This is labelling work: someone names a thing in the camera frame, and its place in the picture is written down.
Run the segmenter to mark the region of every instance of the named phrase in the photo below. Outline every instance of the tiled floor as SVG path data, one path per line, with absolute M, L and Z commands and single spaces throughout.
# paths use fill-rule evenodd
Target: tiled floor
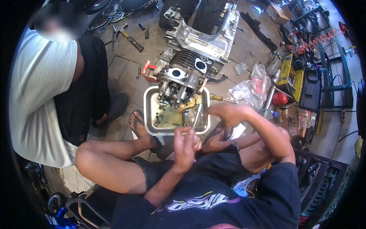
M 261 22 L 261 32 L 264 33 L 268 38 L 272 39 L 275 44 L 281 42 L 281 37 L 277 31 L 279 25 L 274 24 L 270 17 L 264 12 L 259 14 L 252 8 L 254 4 L 253 1 L 238 0 L 237 2 L 238 10 L 241 12 L 248 12 L 253 19 L 257 19 Z M 338 21 L 343 21 L 339 13 L 336 11 L 335 7 L 328 0 L 321 1 L 321 4 L 326 5 L 327 9 L 331 11 L 331 22 L 338 23 Z M 116 39 L 115 49 L 112 52 L 111 44 L 106 45 L 107 58 L 108 58 L 108 86 L 111 95 L 115 95 L 120 92 L 126 92 L 130 96 L 130 104 L 126 113 L 112 122 L 107 130 L 105 137 L 95 137 L 92 139 L 96 140 L 132 140 L 132 132 L 128 125 L 128 119 L 130 113 L 134 110 L 143 110 L 143 94 L 147 88 L 152 86 L 143 77 L 136 79 L 138 66 L 143 67 L 147 60 L 151 63 L 156 63 L 158 56 L 164 50 L 166 46 L 164 38 L 164 30 L 158 26 L 160 12 L 154 12 L 152 14 L 141 12 L 135 14 L 131 17 L 126 18 L 118 23 L 115 23 L 115 27 L 118 29 L 122 27 L 125 23 L 129 24 L 126 31 L 134 37 L 141 45 L 145 47 L 144 51 L 139 53 L 125 37 L 120 36 Z M 144 39 L 144 32 L 138 27 L 139 22 L 145 22 L 147 17 L 149 17 L 149 27 L 150 27 L 150 38 Z M 265 63 L 268 59 L 269 49 L 258 39 L 253 31 L 249 28 L 247 23 L 240 18 L 239 26 L 246 30 L 245 33 L 242 31 L 237 31 L 235 36 L 235 45 L 229 56 L 230 62 L 224 66 L 220 71 L 220 74 L 216 78 L 220 78 L 223 74 L 229 77 L 229 79 L 224 80 L 220 83 L 208 83 L 206 85 L 210 93 L 216 94 L 218 96 L 227 97 L 227 90 L 234 85 L 240 83 L 243 80 L 249 78 L 249 71 L 246 71 L 242 75 L 237 75 L 234 71 L 234 66 L 237 62 L 246 63 L 248 70 L 252 70 L 252 67 L 256 62 Z M 104 42 L 110 40 L 112 36 L 112 25 L 110 25 L 106 32 L 101 36 Z M 345 47 L 348 43 L 342 37 L 340 42 L 345 42 Z M 285 52 L 280 49 L 280 54 L 284 55 Z M 356 65 L 352 68 L 352 79 L 357 82 L 358 79 L 355 78 L 360 73 L 360 66 L 357 65 L 358 57 L 354 57 L 350 65 Z M 211 104 L 218 103 L 218 101 L 211 100 Z M 353 135 L 345 139 L 341 145 L 337 145 L 337 140 L 340 135 L 345 135 L 348 132 L 353 131 L 355 126 L 355 114 L 354 112 L 349 113 L 348 124 L 353 127 L 347 127 L 340 124 L 339 113 L 326 113 L 324 118 L 323 133 L 320 136 L 314 136 L 314 142 L 311 146 L 311 152 L 326 156 L 329 158 L 339 159 L 345 163 L 352 163 L 353 166 L 357 166 L 357 160 L 354 159 L 353 153 L 353 139 L 357 135 Z M 211 129 L 213 129 L 219 122 L 217 117 L 211 116 Z M 201 137 L 203 141 L 207 134 L 207 131 Z M 248 127 L 246 133 L 251 133 L 253 129 Z M 164 139 L 165 144 L 172 144 L 172 138 Z M 155 154 L 151 154 L 149 150 L 140 153 L 141 156 L 149 161 L 160 160 Z M 66 168 L 60 171 L 61 175 L 64 177 L 64 182 L 70 191 L 84 191 L 93 185 L 91 181 L 84 178 L 80 173 L 78 173 L 75 166 Z

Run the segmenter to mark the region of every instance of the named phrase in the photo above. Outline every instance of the hammer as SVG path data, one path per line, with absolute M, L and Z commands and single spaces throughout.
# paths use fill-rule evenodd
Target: hammer
M 143 46 L 141 46 L 141 45 L 139 45 L 138 43 L 137 43 L 137 41 L 135 41 L 135 39 L 133 39 L 128 33 L 126 33 L 126 30 L 124 30 L 125 28 L 127 28 L 128 27 L 128 24 L 126 23 L 123 27 L 122 27 L 122 29 L 121 30 L 119 30 L 118 32 L 117 32 L 117 35 L 116 35 L 116 38 L 118 38 L 118 35 L 120 34 L 120 33 L 122 33 L 134 46 L 135 46 L 135 48 L 137 48 L 137 50 L 139 51 L 139 52 L 142 52 L 142 50 L 143 50 Z

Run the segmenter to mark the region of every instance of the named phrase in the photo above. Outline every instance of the black pants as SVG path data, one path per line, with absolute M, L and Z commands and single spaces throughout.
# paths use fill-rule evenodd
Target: black pants
M 93 35 L 83 35 L 78 41 L 84 72 L 66 92 L 54 97 L 62 137 L 76 146 L 86 141 L 90 118 L 101 119 L 110 105 L 104 43 Z

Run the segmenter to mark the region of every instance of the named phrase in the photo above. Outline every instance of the screwdriver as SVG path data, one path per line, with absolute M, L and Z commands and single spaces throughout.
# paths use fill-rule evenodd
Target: screwdriver
M 149 38 L 149 18 L 147 18 L 147 24 L 145 29 L 145 39 Z
M 228 99 L 224 99 L 222 96 L 217 96 L 215 94 L 210 94 L 210 99 L 216 99 L 218 101 L 228 101 L 228 102 L 232 102 L 232 103 L 235 103 L 234 101 L 231 101 L 231 100 L 228 100 Z

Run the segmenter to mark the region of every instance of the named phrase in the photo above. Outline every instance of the black cable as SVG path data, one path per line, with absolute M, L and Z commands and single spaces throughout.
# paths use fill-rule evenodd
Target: black cable
M 342 138 L 338 141 L 338 143 L 339 143 L 339 142 L 341 142 L 343 139 L 345 139 L 347 136 L 349 136 L 349 135 L 351 135 L 351 134 L 354 134 L 354 133 L 357 133 L 357 132 L 358 132 L 358 130 L 353 131 L 353 132 L 351 132 L 351 133 L 347 134 L 346 136 L 342 137 Z

